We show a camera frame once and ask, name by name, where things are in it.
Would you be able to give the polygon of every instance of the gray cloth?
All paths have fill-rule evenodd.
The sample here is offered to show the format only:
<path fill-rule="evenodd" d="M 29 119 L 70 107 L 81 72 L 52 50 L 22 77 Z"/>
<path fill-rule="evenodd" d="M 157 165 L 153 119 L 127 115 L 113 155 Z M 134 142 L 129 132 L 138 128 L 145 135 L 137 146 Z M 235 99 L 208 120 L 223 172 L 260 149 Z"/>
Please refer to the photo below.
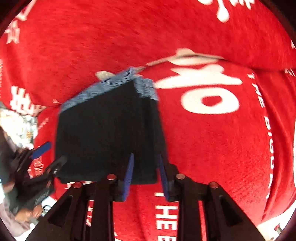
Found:
<path fill-rule="evenodd" d="M 8 136 L 11 148 L 33 149 L 38 134 L 37 118 L 6 109 L 0 102 L 0 125 Z"/>
<path fill-rule="evenodd" d="M 0 204 L 0 218 L 13 237 L 19 237 L 24 232 L 30 230 L 28 222 L 19 223 L 15 220 L 15 216 L 9 211 L 9 202 L 6 198 Z"/>

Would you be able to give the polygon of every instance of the black object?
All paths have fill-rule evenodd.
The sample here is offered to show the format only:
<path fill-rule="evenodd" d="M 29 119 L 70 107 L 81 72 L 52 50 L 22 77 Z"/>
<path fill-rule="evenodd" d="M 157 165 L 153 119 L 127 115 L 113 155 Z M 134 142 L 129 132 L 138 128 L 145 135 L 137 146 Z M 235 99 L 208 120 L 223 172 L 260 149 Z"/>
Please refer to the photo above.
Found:
<path fill-rule="evenodd" d="M 138 88 L 149 81 L 152 85 L 130 68 L 62 105 L 75 100 L 71 108 L 62 108 L 57 128 L 56 159 L 68 160 L 57 175 L 62 183 L 100 181 L 124 165 L 122 157 L 130 153 L 135 159 L 132 184 L 157 181 L 155 154 L 165 150 L 157 100 L 143 97 Z"/>
<path fill-rule="evenodd" d="M 0 127 L 0 179 L 2 184 L 6 184 L 11 179 L 13 170 L 13 160 L 16 153 L 10 148 L 4 130 Z"/>
<path fill-rule="evenodd" d="M 165 154 L 158 155 L 163 192 L 168 201 L 179 201 L 178 241 L 201 241 L 198 201 L 203 202 L 207 240 L 264 241 L 257 228 L 216 182 L 196 183 L 179 174 Z M 26 241 L 114 241 L 112 202 L 126 199 L 133 172 L 128 164 L 100 182 L 75 183 L 43 217 Z M 94 200 L 91 226 L 86 225 L 89 200 Z"/>
<path fill-rule="evenodd" d="M 39 157 L 48 149 L 50 149 L 49 142 L 36 150 L 25 149 L 12 161 L 16 167 L 16 171 L 13 173 L 15 185 L 6 196 L 10 202 L 9 209 L 14 215 L 23 207 L 33 210 L 36 205 L 54 192 L 54 177 L 66 163 L 65 157 L 61 157 L 50 164 L 45 169 L 44 174 L 39 177 L 31 179 L 28 174 L 28 168 L 33 159 Z"/>
<path fill-rule="evenodd" d="M 100 182 L 74 183 L 30 233 L 27 241 L 112 241 L 114 240 L 112 202 L 125 201 L 133 174 L 134 155 L 126 165 Z M 94 200 L 91 227 L 86 225 L 89 200 Z"/>
<path fill-rule="evenodd" d="M 296 44 L 296 1 L 295 0 L 260 0 L 278 18 L 291 40 Z"/>

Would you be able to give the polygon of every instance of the white letter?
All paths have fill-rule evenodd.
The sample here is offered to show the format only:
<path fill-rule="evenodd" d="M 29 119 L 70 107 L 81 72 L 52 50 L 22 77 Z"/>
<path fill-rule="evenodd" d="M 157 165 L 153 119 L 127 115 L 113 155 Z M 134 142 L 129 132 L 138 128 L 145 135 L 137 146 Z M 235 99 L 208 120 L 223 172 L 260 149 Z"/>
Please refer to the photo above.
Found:
<path fill-rule="evenodd" d="M 162 209 L 163 214 L 156 214 L 156 218 L 167 218 L 167 219 L 178 219 L 177 215 L 169 215 L 168 211 L 169 210 L 177 210 L 177 206 L 155 206 L 156 209 Z"/>
<path fill-rule="evenodd" d="M 155 197 L 164 197 L 165 195 L 163 194 L 163 192 L 155 192 L 154 196 Z"/>
<path fill-rule="evenodd" d="M 295 130 L 294 130 L 294 147 L 293 147 L 293 159 L 294 159 L 293 169 L 294 169 L 294 184 L 296 187 L 296 132 Z"/>
<path fill-rule="evenodd" d="M 269 195 L 270 195 L 270 190 L 268 191 L 268 194 L 267 194 L 267 196 L 266 196 L 266 199 L 269 198 Z"/>
<path fill-rule="evenodd" d="M 263 101 L 262 97 L 258 96 L 258 99 L 259 99 L 261 107 L 264 108 L 265 104 L 264 104 L 264 101 Z"/>
<path fill-rule="evenodd" d="M 271 183 L 272 183 L 272 180 L 273 180 L 274 176 L 270 173 L 269 177 L 270 177 L 270 182 L 269 182 L 268 188 L 271 187 Z"/>
<path fill-rule="evenodd" d="M 202 99 L 211 96 L 220 96 L 222 101 L 213 106 L 204 105 Z M 239 109 L 239 101 L 233 93 L 223 88 L 214 87 L 186 92 L 181 97 L 181 104 L 187 111 L 197 114 L 225 114 Z"/>
<path fill-rule="evenodd" d="M 170 236 L 157 236 L 158 241 L 176 241 L 176 237 Z"/>
<path fill-rule="evenodd" d="M 267 116 L 264 116 L 264 119 L 265 119 L 265 124 L 266 124 L 267 129 L 270 131 L 271 127 L 270 127 L 269 119 Z"/>
<path fill-rule="evenodd" d="M 274 168 L 274 156 L 270 157 L 270 168 L 273 169 Z"/>
<path fill-rule="evenodd" d="M 258 86 L 257 85 L 255 85 L 255 84 L 253 84 L 252 83 L 252 85 L 256 88 L 256 93 L 257 93 L 257 95 L 260 95 L 260 96 L 262 96 L 261 95 L 261 93 L 260 93 L 260 91 L 259 91 L 259 88 L 258 88 Z"/>
<path fill-rule="evenodd" d="M 177 221 L 156 220 L 157 229 L 162 229 L 162 224 L 164 224 L 164 229 L 169 229 L 170 224 L 172 225 L 172 230 L 177 230 Z"/>
<path fill-rule="evenodd" d="M 274 141 L 272 139 L 269 140 L 269 149 L 270 149 L 270 153 L 273 154 L 274 153 Z"/>

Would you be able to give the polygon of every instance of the red towel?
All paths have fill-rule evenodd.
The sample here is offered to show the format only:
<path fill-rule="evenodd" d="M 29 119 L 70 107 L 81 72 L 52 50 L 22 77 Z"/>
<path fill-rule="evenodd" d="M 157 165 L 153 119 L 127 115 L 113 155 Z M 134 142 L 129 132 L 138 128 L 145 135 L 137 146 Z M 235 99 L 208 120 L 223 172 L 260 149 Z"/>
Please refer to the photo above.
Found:
<path fill-rule="evenodd" d="M 54 142 L 60 104 L 98 81 L 97 71 L 117 73 L 186 48 L 227 61 L 193 57 L 140 73 L 155 82 L 169 160 L 198 182 L 219 182 L 255 224 L 295 200 L 296 50 L 259 1 L 38 0 L 28 7 L 0 39 L 1 100 L 40 113 L 36 147 Z M 34 160 L 32 174 L 53 158 L 54 148 Z M 59 198 L 67 186 L 56 187 Z M 159 192 L 160 184 L 135 186 L 126 203 L 115 203 L 116 238 L 174 240 L 164 236 L 175 237 L 176 217 L 157 214 L 177 215 L 167 207 L 176 204 Z"/>

